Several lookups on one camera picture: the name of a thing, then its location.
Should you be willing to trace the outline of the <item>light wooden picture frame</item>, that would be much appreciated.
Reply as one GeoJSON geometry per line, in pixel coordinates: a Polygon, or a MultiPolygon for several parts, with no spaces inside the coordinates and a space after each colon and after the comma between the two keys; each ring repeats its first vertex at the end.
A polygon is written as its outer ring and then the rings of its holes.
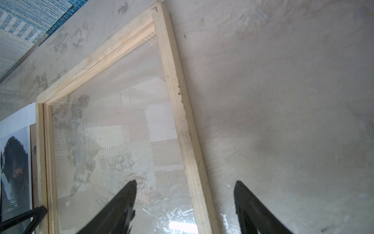
{"type": "Polygon", "coordinates": [[[36,98],[38,197],[48,209],[39,227],[41,234],[58,233],[52,105],[152,37],[157,38],[161,52],[198,232],[220,233],[170,14],[157,1],[36,98]]]}

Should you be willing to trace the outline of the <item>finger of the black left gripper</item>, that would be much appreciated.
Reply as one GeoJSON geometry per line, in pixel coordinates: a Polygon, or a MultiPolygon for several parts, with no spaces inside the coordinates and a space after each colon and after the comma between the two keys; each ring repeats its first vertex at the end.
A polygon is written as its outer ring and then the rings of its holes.
{"type": "Polygon", "coordinates": [[[38,227],[38,225],[42,222],[47,213],[48,210],[44,206],[40,206],[23,214],[20,214],[14,218],[1,222],[1,233],[26,221],[27,219],[32,218],[32,221],[23,232],[23,234],[32,234],[38,227]]]}

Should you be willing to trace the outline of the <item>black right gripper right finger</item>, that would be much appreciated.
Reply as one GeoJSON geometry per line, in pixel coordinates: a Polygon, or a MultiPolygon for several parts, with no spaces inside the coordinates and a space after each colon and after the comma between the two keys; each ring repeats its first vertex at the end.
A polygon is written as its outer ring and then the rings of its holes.
{"type": "Polygon", "coordinates": [[[234,187],[234,202],[242,234],[292,234],[239,180],[234,187]]]}

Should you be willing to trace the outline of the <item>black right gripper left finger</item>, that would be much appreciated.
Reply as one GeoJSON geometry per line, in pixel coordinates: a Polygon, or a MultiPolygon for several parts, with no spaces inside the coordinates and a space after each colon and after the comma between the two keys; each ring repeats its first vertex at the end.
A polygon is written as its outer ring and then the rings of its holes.
{"type": "Polygon", "coordinates": [[[80,234],[129,234],[135,217],[137,182],[129,181],[80,231],[80,234]]]}

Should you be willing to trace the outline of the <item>waterfall bridge photo print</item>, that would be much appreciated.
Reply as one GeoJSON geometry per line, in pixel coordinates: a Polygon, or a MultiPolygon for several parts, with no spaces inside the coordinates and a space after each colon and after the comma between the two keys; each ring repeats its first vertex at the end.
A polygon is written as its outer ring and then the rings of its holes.
{"type": "Polygon", "coordinates": [[[1,222],[32,209],[30,128],[1,138],[1,222]]]}

